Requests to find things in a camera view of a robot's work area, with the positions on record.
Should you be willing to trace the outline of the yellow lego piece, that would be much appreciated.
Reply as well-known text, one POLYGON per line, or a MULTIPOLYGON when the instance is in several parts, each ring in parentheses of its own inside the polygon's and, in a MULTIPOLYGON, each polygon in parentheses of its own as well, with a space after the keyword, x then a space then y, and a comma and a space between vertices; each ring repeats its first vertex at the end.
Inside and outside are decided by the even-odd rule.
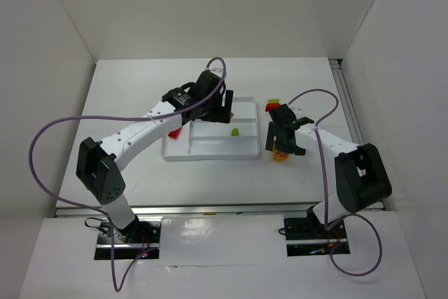
POLYGON ((275 162, 283 162, 283 161, 287 160, 290 156, 289 153, 281 152, 278 149, 274 149, 272 151, 272 155, 273 155, 273 160, 275 162))

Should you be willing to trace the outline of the red lego brick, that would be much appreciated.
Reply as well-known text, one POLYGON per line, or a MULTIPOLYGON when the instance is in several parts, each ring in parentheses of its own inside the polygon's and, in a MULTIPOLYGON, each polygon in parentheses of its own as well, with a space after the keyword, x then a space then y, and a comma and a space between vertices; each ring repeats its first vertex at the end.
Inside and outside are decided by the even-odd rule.
POLYGON ((182 128, 180 127, 180 128, 178 128, 178 129, 176 129, 176 130, 171 131, 171 132, 168 134, 168 137, 169 137, 170 139, 178 139, 178 137, 179 137, 179 135, 180 135, 180 133, 181 133, 181 130, 182 130, 182 128))

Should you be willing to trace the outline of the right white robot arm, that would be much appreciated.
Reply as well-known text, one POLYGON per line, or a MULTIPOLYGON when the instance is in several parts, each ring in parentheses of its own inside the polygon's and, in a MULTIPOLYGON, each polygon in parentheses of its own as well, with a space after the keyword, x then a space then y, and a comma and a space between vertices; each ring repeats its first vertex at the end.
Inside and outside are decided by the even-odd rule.
POLYGON ((288 155, 315 153, 322 163, 333 160, 335 192, 308 208, 301 226, 306 231, 323 230, 337 219, 355 214, 392 193, 392 186, 379 151, 373 144, 355 144, 315 126, 308 117, 299 117, 288 105, 269 111, 265 149, 275 160, 288 155))

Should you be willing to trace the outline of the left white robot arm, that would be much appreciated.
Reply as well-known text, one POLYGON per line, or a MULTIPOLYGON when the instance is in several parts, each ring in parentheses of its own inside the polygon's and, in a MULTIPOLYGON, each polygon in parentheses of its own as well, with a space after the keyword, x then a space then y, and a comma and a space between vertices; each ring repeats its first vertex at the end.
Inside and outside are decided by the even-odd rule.
POLYGON ((195 82, 164 94, 141 121, 99 141, 88 137, 80 143, 76 176, 125 241, 149 235, 151 229, 138 219, 124 196, 123 170, 151 144, 190 121, 229 123, 233 94, 218 75, 205 70, 195 82))

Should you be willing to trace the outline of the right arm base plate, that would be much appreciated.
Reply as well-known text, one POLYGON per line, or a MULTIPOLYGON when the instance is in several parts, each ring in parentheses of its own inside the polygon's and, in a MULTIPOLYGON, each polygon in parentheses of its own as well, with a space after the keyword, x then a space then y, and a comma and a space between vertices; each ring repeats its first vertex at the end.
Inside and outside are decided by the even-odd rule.
POLYGON ((334 254, 350 254, 347 232, 344 224, 327 231, 319 222, 305 217, 283 220, 278 233, 286 239, 287 256, 324 256, 333 248, 334 254))

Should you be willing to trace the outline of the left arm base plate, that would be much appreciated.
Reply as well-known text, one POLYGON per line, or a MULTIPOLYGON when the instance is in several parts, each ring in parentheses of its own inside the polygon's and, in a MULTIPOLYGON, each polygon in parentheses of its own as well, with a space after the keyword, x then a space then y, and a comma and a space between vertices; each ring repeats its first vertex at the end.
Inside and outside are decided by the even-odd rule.
MULTIPOLYGON (((142 260, 158 259, 160 255, 160 234, 162 221, 150 218, 141 220, 145 228, 133 234, 132 238, 114 232, 114 257, 116 260, 133 260, 139 254, 142 260)), ((108 221, 101 220, 93 228, 97 230, 97 242, 94 250, 95 260, 111 259, 111 229, 108 221)))

